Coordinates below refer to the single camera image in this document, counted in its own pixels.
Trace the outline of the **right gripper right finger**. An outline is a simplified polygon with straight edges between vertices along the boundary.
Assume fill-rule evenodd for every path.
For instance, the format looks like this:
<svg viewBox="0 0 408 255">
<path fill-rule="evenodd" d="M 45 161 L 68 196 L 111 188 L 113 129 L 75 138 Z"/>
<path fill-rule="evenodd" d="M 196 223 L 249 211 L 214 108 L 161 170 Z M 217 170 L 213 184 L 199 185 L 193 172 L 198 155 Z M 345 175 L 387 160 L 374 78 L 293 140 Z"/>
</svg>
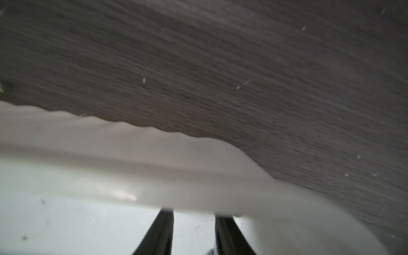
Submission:
<svg viewBox="0 0 408 255">
<path fill-rule="evenodd" d="M 218 255 L 256 255 L 232 217 L 216 216 L 215 237 Z"/>
</svg>

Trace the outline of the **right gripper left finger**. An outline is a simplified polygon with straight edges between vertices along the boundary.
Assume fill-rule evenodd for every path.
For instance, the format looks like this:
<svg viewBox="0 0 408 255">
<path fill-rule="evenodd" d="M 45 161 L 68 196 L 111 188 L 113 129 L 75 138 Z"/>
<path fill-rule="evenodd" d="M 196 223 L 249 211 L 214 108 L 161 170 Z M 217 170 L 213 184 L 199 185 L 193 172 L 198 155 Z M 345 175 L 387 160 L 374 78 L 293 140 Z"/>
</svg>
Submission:
<svg viewBox="0 0 408 255">
<path fill-rule="evenodd" d="M 172 253 L 174 213 L 161 210 L 133 255 L 170 255 Z"/>
</svg>

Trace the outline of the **white plastic storage tray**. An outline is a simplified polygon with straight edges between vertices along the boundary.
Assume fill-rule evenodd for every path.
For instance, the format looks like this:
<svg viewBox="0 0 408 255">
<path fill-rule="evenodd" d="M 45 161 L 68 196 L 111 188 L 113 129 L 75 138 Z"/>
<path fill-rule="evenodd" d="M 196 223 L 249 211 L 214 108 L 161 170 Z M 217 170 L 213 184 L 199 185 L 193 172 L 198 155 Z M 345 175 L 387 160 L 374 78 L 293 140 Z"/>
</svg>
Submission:
<svg viewBox="0 0 408 255">
<path fill-rule="evenodd" d="M 171 255 L 217 255 L 216 216 L 256 255 L 386 255 L 347 211 L 237 147 L 1 103 L 1 254 L 130 255 L 161 210 Z"/>
</svg>

